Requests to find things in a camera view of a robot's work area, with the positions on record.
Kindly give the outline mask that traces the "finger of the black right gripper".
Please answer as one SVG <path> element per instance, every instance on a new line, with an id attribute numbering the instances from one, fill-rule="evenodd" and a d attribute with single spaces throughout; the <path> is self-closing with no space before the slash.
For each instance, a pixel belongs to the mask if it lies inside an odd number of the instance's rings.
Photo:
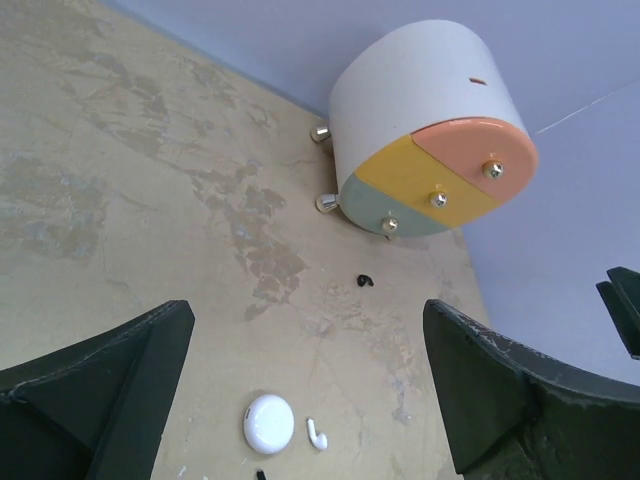
<path id="1" fill-rule="evenodd" d="M 626 267 L 607 271 L 609 280 L 596 289 L 604 302 L 616 330 L 631 358 L 639 352 L 639 273 Z"/>

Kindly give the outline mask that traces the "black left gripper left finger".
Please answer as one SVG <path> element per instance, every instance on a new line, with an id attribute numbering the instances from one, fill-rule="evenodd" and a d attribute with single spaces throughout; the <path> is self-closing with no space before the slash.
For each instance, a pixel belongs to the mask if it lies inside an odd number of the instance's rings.
<path id="1" fill-rule="evenodd" d="M 172 300 L 3 370 L 2 478 L 150 478 L 194 324 Z"/>

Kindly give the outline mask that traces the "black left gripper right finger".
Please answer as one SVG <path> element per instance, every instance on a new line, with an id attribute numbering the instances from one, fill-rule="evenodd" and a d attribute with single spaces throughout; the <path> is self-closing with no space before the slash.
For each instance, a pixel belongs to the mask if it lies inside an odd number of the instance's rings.
<path id="1" fill-rule="evenodd" d="M 441 300 L 426 302 L 423 331 L 457 474 L 638 478 L 638 386 L 563 363 Z"/>

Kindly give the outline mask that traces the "black earbud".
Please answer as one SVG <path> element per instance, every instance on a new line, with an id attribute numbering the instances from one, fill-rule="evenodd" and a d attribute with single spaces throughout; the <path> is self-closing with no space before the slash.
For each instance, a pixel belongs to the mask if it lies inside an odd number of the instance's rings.
<path id="1" fill-rule="evenodd" d="M 360 288 L 367 287 L 367 286 L 369 287 L 374 286 L 373 279 L 366 274 L 359 274 L 356 278 L 356 283 Z"/>

